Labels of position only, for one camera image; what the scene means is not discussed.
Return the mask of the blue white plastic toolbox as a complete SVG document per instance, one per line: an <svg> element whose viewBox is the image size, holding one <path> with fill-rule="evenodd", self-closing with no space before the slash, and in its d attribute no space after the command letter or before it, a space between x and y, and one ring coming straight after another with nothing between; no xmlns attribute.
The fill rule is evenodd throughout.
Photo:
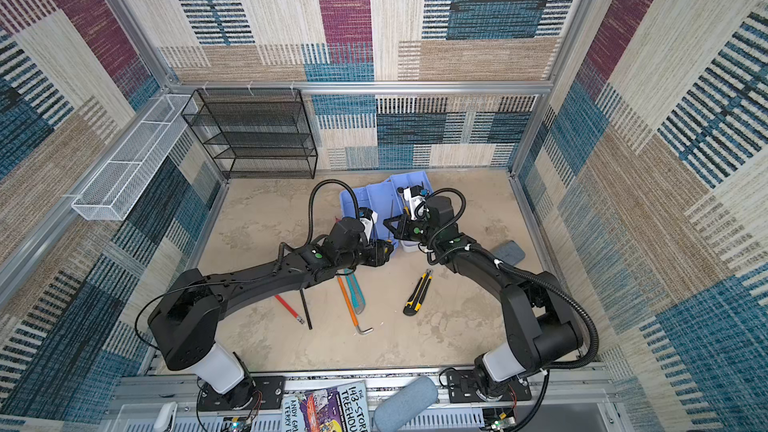
<svg viewBox="0 0 768 432"><path fill-rule="evenodd" d="M397 249L401 243L386 229L383 221L406 212L398 189L423 185L430 193L434 191L425 171L391 175L387 180L354 189L359 207L368 207L378 213L376 223L377 239L389 240Z"/></svg>

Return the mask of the teal utility knife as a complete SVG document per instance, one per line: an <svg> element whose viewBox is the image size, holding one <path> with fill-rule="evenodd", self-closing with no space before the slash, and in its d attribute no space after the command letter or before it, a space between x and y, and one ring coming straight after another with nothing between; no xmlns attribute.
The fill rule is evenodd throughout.
<svg viewBox="0 0 768 432"><path fill-rule="evenodd" d="M357 277L351 273L346 276L346 282L355 313L361 315L365 310L366 301Z"/></svg>

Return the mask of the yellow black utility knife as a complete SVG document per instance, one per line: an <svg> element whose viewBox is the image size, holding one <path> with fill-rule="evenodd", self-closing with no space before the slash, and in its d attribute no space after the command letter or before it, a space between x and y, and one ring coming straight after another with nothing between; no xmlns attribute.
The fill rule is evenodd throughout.
<svg viewBox="0 0 768 432"><path fill-rule="evenodd" d="M427 269L422 274L413 293L403 308L404 315L412 317L420 311L425 300L429 285L431 283L432 275L433 271L431 269Z"/></svg>

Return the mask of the orange handled hex key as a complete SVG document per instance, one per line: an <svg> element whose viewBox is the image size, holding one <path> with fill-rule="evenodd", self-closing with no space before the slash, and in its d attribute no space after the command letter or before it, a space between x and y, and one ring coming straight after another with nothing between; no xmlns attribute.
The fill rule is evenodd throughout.
<svg viewBox="0 0 768 432"><path fill-rule="evenodd" d="M353 325L354 325L354 327L356 329L356 332L359 335L361 335L361 336L364 336L364 335L372 333L374 331L373 328L363 329L360 326L358 318L357 318L357 314L355 313L355 310L353 308L353 305L352 305L349 293L347 291L347 288L344 285L344 281L342 280L342 278L340 276L336 277L336 279L337 279L337 282L338 282L339 287L341 289L341 292L342 292L342 295L343 295L343 298L344 298L344 301L345 301L348 313L349 313L351 321L352 321L352 323L353 323Z"/></svg>

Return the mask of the black hex key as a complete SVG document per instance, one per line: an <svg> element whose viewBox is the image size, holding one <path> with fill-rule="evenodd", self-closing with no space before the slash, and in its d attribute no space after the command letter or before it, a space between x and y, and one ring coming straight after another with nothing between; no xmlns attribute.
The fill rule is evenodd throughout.
<svg viewBox="0 0 768 432"><path fill-rule="evenodd" d="M310 311L309 311L309 307L308 307L308 303L307 303L307 299L306 299L306 295L305 295L304 289L299 290L299 293L300 293L300 297L301 297L301 301L302 301L302 306L303 306L303 311L304 311L307 327L308 327L309 330L313 330L313 324L312 324L311 315L310 315Z"/></svg>

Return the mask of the red handled hex key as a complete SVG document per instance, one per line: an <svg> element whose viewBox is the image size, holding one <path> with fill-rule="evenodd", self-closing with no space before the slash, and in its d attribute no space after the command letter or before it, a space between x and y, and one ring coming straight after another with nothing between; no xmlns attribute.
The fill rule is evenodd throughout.
<svg viewBox="0 0 768 432"><path fill-rule="evenodd" d="M300 324L305 325L304 318L288 303L281 295L276 294L274 298L280 303L280 305Z"/></svg>

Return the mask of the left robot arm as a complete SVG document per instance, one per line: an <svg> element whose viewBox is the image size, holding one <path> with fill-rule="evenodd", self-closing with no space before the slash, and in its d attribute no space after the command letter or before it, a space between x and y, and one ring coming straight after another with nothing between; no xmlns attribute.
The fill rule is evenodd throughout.
<svg viewBox="0 0 768 432"><path fill-rule="evenodd" d="M240 358L217 343L218 323L245 306L318 285L344 270L382 266L393 251L390 241L368 238L361 221L343 218L319 241L298 248L281 245L271 262L223 274L183 272L147 324L168 370L195 374L212 395L240 409L251 401L256 385Z"/></svg>

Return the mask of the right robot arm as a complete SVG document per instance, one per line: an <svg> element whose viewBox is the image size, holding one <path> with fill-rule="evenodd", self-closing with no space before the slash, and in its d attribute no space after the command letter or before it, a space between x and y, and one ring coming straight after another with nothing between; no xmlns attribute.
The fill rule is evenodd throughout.
<svg viewBox="0 0 768 432"><path fill-rule="evenodd" d="M479 356L473 369L481 399L502 396L513 380L542 370L581 368L596 358L599 334L594 321L554 275L510 265L455 224L443 228L402 214L386 219L384 226L395 239L422 245L432 265L474 281L500 303L504 339Z"/></svg>

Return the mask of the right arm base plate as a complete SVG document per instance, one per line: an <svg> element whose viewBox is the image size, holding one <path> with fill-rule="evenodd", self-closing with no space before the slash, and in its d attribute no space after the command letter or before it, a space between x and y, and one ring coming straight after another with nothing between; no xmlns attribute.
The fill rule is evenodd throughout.
<svg viewBox="0 0 768 432"><path fill-rule="evenodd" d="M440 386L448 393L450 403L515 402L532 399L528 385L517 379L495 382L475 369L448 367L439 374Z"/></svg>

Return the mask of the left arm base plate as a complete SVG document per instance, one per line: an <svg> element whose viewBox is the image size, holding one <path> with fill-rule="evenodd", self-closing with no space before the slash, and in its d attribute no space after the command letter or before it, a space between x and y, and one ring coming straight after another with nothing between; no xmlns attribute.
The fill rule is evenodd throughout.
<svg viewBox="0 0 768 432"><path fill-rule="evenodd" d="M285 384L285 376L256 376L244 379L225 394L219 394L211 385L205 383L199 390L197 410L279 410L282 407Z"/></svg>

